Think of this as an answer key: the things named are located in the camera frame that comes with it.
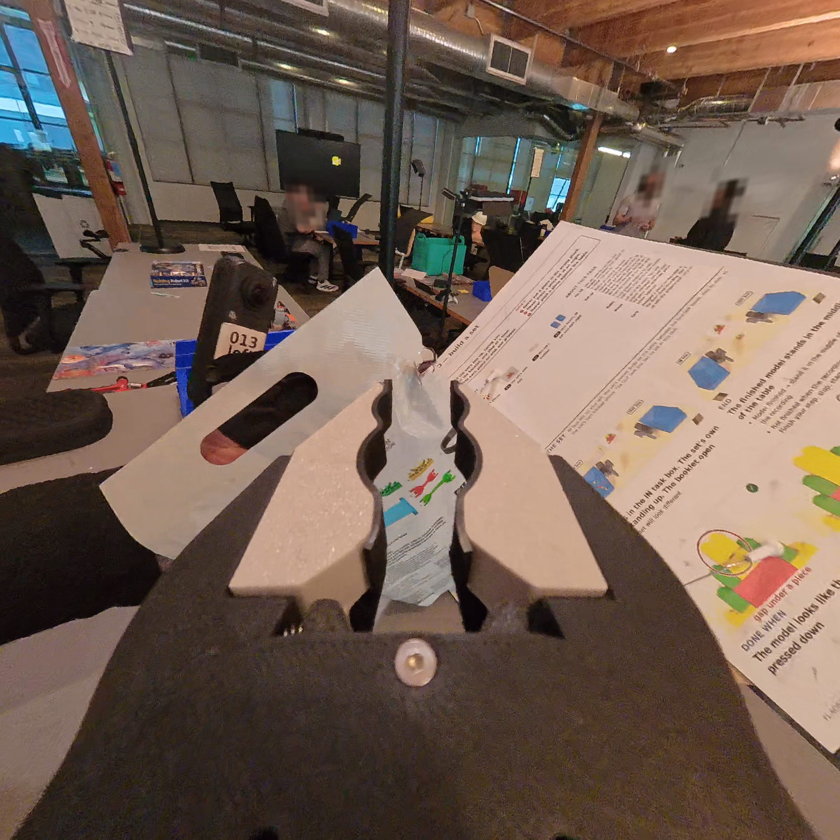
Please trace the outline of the silver air duct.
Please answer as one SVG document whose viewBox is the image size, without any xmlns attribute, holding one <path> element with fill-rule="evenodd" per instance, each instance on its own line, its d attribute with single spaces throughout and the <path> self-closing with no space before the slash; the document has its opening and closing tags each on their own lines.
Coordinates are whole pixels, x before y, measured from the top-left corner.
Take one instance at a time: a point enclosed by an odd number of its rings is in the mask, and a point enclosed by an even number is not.
<svg viewBox="0 0 840 840">
<path fill-rule="evenodd" d="M 388 13 L 373 2 L 328 2 L 328 13 L 318 22 L 314 14 L 295 6 L 278 13 L 240 2 L 125 2 L 124 7 L 137 22 L 190 25 L 221 39 L 263 39 L 277 49 L 290 49 L 292 44 L 320 48 L 327 60 L 361 61 L 366 51 L 371 56 L 368 63 L 385 62 Z M 427 81 L 438 68 L 480 87 L 501 89 L 499 94 L 480 94 L 488 102 L 516 102 L 539 112 L 591 112 L 629 125 L 639 121 L 639 110 L 616 92 L 536 59 L 528 59 L 523 78 L 496 70 L 490 66 L 492 50 L 490 36 L 465 35 L 435 17 L 410 13 L 408 58 L 423 65 Z"/>
</svg>

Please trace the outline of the black wall screen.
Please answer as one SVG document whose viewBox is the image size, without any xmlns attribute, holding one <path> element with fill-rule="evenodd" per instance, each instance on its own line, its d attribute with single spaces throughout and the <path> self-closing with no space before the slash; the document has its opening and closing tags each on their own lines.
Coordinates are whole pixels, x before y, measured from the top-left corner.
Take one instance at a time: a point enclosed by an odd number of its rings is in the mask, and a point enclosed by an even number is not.
<svg viewBox="0 0 840 840">
<path fill-rule="evenodd" d="M 361 146 L 276 130 L 280 187 L 310 187 L 322 197 L 361 196 Z"/>
</svg>

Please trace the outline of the black round base pole stand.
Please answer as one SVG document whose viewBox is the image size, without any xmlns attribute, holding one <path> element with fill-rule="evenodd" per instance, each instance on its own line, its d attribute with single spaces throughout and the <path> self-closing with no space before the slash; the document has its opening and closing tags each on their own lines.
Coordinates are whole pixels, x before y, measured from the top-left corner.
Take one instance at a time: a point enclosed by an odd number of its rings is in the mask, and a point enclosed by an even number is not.
<svg viewBox="0 0 840 840">
<path fill-rule="evenodd" d="M 138 177 L 140 179 L 141 192 L 149 212 L 150 223 L 153 230 L 153 242 L 151 244 L 141 245 L 140 250 L 144 253 L 158 256 L 173 256 L 182 254 L 185 252 L 185 247 L 183 245 L 168 242 L 163 236 L 161 222 L 155 210 L 150 184 L 145 173 L 142 154 L 140 152 L 140 146 L 130 118 L 128 104 L 123 94 L 117 68 L 114 63 L 114 58 L 112 57 L 112 52 L 108 50 L 104 52 L 104 55 L 106 57 L 106 63 L 108 66 L 108 73 L 111 78 L 112 87 L 114 89 L 116 98 L 118 100 L 119 109 L 122 114 L 125 131 L 128 137 L 129 147 L 131 149 L 131 154 L 133 157 L 133 162 Z"/>
</svg>

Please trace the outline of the printed plastic toy bag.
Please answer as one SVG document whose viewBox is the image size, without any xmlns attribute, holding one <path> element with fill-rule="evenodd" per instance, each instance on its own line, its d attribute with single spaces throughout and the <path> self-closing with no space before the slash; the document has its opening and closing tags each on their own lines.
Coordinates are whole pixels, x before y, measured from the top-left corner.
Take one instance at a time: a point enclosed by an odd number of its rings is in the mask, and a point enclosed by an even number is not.
<svg viewBox="0 0 840 840">
<path fill-rule="evenodd" d="M 423 352 L 419 331 L 376 269 L 194 408 L 107 479 L 101 491 L 129 535 L 154 553 L 174 559 L 212 523 L 225 537 L 244 537 L 246 549 L 297 446 L 375 383 L 391 381 L 386 464 L 374 484 L 384 521 L 389 517 L 395 525 L 401 511 L 405 518 L 420 511 L 411 489 L 421 479 L 408 472 L 440 456 L 446 430 L 430 405 L 408 401 L 420 396 L 417 366 Z M 315 401 L 234 463 L 208 464 L 199 451 L 204 436 L 294 371 L 315 380 Z M 241 559 L 234 561 L 229 581 Z M 231 593 L 228 585 L 223 588 Z"/>
</svg>

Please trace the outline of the white paper chart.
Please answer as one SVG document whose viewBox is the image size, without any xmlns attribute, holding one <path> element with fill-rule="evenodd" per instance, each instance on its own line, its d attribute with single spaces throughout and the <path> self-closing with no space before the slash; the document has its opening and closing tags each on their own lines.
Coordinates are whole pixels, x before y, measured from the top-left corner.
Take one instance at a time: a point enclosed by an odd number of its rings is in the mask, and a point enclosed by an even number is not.
<svg viewBox="0 0 840 840">
<path fill-rule="evenodd" d="M 132 56 L 120 1 L 64 1 L 71 39 L 83 46 Z"/>
</svg>

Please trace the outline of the blue toy box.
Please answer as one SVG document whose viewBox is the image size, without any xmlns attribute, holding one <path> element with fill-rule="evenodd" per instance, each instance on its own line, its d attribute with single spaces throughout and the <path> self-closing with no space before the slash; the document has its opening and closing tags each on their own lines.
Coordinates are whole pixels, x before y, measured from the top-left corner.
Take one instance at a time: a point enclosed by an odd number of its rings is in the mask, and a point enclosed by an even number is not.
<svg viewBox="0 0 840 840">
<path fill-rule="evenodd" d="M 155 260 L 150 268 L 153 290 L 207 287 L 203 263 L 192 260 Z"/>
</svg>

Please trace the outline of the green tote bag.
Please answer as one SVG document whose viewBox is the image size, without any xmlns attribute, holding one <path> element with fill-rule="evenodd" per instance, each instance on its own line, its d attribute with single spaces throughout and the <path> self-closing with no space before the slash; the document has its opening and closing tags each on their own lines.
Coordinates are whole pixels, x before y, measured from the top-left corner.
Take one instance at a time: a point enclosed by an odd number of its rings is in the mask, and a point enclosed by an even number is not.
<svg viewBox="0 0 840 840">
<path fill-rule="evenodd" d="M 452 238 L 426 236 L 423 232 L 416 233 L 412 247 L 411 268 L 436 277 L 447 275 L 450 267 L 453 266 L 453 274 L 463 274 L 467 251 L 465 238 L 458 239 L 455 263 L 452 264 L 454 242 Z"/>
</svg>

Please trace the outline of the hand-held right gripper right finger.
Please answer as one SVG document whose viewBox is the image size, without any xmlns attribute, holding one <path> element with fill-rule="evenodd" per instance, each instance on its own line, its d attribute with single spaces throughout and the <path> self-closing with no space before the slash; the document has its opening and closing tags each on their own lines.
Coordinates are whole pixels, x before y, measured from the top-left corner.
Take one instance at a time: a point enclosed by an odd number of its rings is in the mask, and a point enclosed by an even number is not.
<svg viewBox="0 0 840 840">
<path fill-rule="evenodd" d="M 457 491 L 450 568 L 466 631 L 507 609 L 532 615 L 550 599 L 600 598 L 609 585 L 550 457 L 468 387 L 450 383 Z"/>
</svg>

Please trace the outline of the colourful printed sheet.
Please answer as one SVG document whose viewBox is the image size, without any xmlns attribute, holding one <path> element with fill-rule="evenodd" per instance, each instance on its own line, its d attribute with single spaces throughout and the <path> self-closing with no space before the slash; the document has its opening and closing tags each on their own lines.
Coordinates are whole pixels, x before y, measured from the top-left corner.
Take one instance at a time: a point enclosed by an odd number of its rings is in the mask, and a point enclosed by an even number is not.
<svg viewBox="0 0 840 840">
<path fill-rule="evenodd" d="M 132 371 L 168 371 L 175 368 L 176 341 L 95 344 L 68 347 L 52 381 L 96 375 L 126 375 Z"/>
</svg>

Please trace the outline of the paned window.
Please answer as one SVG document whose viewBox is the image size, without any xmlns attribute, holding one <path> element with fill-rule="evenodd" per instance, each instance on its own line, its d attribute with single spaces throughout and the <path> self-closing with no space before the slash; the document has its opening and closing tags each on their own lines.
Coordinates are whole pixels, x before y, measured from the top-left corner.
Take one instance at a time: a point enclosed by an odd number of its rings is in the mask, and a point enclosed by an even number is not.
<svg viewBox="0 0 840 840">
<path fill-rule="evenodd" d="M 29 16 L 1 7 L 1 142 L 29 162 L 35 183 L 89 192 L 87 176 Z"/>
</svg>

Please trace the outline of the red arrow sign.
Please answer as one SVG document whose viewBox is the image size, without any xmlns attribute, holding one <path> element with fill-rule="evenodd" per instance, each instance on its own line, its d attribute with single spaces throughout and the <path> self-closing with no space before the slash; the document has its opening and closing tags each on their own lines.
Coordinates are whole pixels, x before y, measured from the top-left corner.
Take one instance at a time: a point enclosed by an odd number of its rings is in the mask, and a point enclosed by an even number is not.
<svg viewBox="0 0 840 840">
<path fill-rule="evenodd" d="M 34 27 L 42 41 L 45 56 L 49 56 L 47 63 L 62 90 L 69 90 L 76 83 L 76 75 L 72 66 L 67 47 L 58 27 L 49 19 L 34 18 Z"/>
</svg>

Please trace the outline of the grey table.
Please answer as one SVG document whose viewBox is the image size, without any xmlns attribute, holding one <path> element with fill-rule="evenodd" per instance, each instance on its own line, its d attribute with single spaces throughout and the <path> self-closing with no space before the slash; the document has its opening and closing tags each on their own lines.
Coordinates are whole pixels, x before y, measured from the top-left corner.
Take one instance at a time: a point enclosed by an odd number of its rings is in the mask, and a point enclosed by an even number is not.
<svg viewBox="0 0 840 840">
<path fill-rule="evenodd" d="M 154 340 L 194 340 L 201 325 L 207 288 L 152 288 L 151 270 L 155 261 L 167 255 L 140 251 L 137 245 L 124 245 L 115 253 L 106 269 L 99 289 L 90 293 L 77 326 L 67 342 L 67 350 L 92 345 L 142 343 Z M 200 245 L 187 245 L 185 252 L 173 255 L 173 261 L 201 263 L 209 283 L 219 256 L 233 254 L 237 246 L 219 246 L 215 250 Z M 308 316 L 282 287 L 280 300 L 287 306 L 298 325 Z M 153 380 L 168 370 L 138 369 L 105 371 L 104 373 L 51 380 L 47 392 L 90 389 L 111 385 L 121 375 L 129 383 Z"/>
</svg>

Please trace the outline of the person's left forearm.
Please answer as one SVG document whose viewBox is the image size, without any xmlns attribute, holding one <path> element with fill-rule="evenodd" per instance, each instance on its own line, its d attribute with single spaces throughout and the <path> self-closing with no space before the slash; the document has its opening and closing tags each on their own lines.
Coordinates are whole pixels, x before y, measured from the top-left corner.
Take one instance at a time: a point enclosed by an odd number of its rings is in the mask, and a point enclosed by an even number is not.
<svg viewBox="0 0 840 840">
<path fill-rule="evenodd" d="M 1 496 L 1 644 L 112 607 L 137 606 L 161 576 L 100 485 L 117 470 L 22 486 Z"/>
</svg>

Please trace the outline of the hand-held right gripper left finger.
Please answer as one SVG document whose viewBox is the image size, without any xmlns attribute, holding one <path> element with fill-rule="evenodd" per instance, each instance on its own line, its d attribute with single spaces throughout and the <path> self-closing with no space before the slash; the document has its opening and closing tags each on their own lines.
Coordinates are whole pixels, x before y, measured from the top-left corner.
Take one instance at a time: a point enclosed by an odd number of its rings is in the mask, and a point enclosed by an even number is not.
<svg viewBox="0 0 840 840">
<path fill-rule="evenodd" d="M 386 569 L 381 492 L 392 424 L 391 381 L 375 383 L 297 446 L 228 589 L 281 596 L 300 614 L 336 602 L 353 628 L 372 628 Z"/>
</svg>

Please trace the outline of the person's left hand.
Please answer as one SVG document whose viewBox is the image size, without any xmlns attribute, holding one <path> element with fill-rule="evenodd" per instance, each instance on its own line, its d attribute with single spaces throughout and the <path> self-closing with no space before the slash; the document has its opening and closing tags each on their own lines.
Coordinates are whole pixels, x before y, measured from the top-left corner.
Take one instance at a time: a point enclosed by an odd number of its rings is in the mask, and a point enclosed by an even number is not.
<svg viewBox="0 0 840 840">
<path fill-rule="evenodd" d="M 249 448 L 237 443 L 220 429 L 207 434 L 199 446 L 201 457 L 212 466 L 228 466 L 234 463 Z"/>
</svg>

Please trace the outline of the printed instruction sheet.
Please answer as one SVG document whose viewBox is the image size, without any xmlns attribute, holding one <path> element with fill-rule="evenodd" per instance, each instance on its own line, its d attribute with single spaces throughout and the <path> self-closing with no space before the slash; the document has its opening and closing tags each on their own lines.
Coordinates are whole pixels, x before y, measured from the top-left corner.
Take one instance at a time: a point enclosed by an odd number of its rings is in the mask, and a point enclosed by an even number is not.
<svg viewBox="0 0 840 840">
<path fill-rule="evenodd" d="M 838 274 L 561 224 L 430 375 L 576 469 L 838 753 Z"/>
</svg>

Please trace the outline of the red handled pliers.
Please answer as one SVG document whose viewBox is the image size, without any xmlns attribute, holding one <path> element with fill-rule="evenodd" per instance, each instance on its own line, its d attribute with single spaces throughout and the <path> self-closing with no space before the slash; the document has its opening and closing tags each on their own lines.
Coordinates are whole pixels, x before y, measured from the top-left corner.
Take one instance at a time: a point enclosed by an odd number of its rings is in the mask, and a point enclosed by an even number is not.
<svg viewBox="0 0 840 840">
<path fill-rule="evenodd" d="M 130 381 L 129 377 L 125 375 L 121 375 L 116 379 L 114 383 L 109 385 L 102 385 L 98 387 L 92 387 L 89 389 L 91 392 L 100 393 L 100 394 L 109 394 L 109 393 L 120 393 L 120 392 L 133 392 L 133 391 L 140 391 L 140 390 L 148 390 L 157 387 L 163 387 L 166 385 L 174 385 L 176 384 L 177 377 L 176 371 L 168 371 L 163 375 L 156 377 L 147 382 L 133 382 Z"/>
</svg>

